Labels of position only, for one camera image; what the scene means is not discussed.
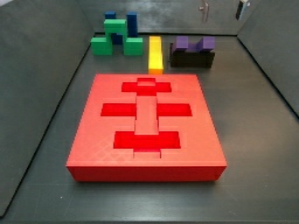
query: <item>door handle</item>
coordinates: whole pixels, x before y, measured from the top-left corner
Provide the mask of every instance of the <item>door handle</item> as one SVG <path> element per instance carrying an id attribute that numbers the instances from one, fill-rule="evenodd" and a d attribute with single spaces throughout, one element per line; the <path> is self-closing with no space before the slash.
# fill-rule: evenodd
<path id="1" fill-rule="evenodd" d="M 206 0 L 202 0 L 202 7 L 199 8 L 202 12 L 202 22 L 207 23 L 210 15 L 210 5 Z"/>

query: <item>gray floor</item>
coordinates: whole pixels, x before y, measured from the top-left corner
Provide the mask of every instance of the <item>gray floor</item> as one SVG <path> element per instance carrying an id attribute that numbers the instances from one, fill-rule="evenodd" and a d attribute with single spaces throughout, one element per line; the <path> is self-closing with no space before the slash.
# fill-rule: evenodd
<path id="1" fill-rule="evenodd" d="M 163 37 L 165 60 L 174 36 Z M 95 74 L 146 74 L 147 53 L 87 57 L 4 221 L 299 221 L 299 125 L 237 38 L 198 74 L 229 169 L 215 183 L 77 183 L 65 167 Z"/>

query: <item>yellow block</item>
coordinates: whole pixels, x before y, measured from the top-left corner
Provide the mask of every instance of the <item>yellow block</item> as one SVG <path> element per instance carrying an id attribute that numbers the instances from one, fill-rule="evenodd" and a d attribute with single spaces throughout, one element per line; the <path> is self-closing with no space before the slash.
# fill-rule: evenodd
<path id="1" fill-rule="evenodd" d="M 149 73 L 165 73 L 165 56 L 162 37 L 150 37 Z"/>

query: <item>red box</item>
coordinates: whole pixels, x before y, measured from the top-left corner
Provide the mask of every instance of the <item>red box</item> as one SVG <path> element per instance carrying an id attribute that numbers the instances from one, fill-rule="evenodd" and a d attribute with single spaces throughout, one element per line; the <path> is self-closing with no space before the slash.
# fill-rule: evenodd
<path id="1" fill-rule="evenodd" d="M 197 75 L 99 74 L 67 162 L 78 181 L 213 181 L 227 167 Z"/>

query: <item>building block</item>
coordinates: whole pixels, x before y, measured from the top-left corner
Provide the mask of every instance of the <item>building block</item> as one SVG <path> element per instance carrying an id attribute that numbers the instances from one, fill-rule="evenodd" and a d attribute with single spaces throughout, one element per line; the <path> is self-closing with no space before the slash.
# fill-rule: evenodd
<path id="1" fill-rule="evenodd" d="M 197 75 L 97 76 L 67 162 L 77 181 L 215 181 L 226 167 Z"/>
<path id="2" fill-rule="evenodd" d="M 149 73 L 165 73 L 162 37 L 150 36 Z"/>
<path id="3" fill-rule="evenodd" d="M 118 14 L 114 10 L 106 11 L 105 16 L 106 16 L 106 19 L 117 19 L 118 18 Z"/>
<path id="4" fill-rule="evenodd" d="M 107 38 L 91 39 L 91 50 L 95 55 L 113 55 L 113 43 Z"/>
<path id="5" fill-rule="evenodd" d="M 111 38 L 113 38 L 113 44 L 114 45 L 122 46 L 125 44 L 125 38 L 123 38 L 122 33 L 114 33 L 114 34 L 111 34 Z"/>
<path id="6" fill-rule="evenodd" d="M 170 46 L 171 67 L 211 68 L 215 52 L 215 37 L 203 37 L 199 43 L 189 42 L 187 36 L 178 36 Z"/>
<path id="7" fill-rule="evenodd" d="M 127 38 L 125 43 L 125 55 L 143 55 L 145 40 L 142 38 Z"/>
<path id="8" fill-rule="evenodd" d="M 134 25 L 137 23 L 137 13 L 130 12 L 127 16 L 131 25 Z M 113 45 L 125 45 L 125 55 L 143 55 L 145 41 L 142 38 L 127 37 L 127 21 L 117 19 L 114 11 L 106 12 L 105 30 L 106 37 L 91 40 L 91 48 L 95 55 L 113 55 Z"/>
<path id="9" fill-rule="evenodd" d="M 106 19 L 105 29 L 106 33 L 122 33 L 127 35 L 127 21 L 125 19 Z"/>
<path id="10" fill-rule="evenodd" d="M 173 45 L 173 51 L 185 52 L 190 46 L 189 36 L 178 36 Z"/>
<path id="11" fill-rule="evenodd" d="M 197 45 L 199 52 L 210 52 L 215 49 L 215 37 L 203 37 Z"/>
<path id="12" fill-rule="evenodd" d="M 126 14 L 127 20 L 127 36 L 130 38 L 138 38 L 138 23 L 137 23 L 137 12 L 130 11 Z"/>
<path id="13" fill-rule="evenodd" d="M 109 10 L 105 14 L 106 19 L 117 19 L 118 18 L 118 14 L 115 11 Z M 113 45 L 123 45 L 123 36 L 118 35 L 117 33 L 111 34 L 111 40 L 113 40 Z"/>

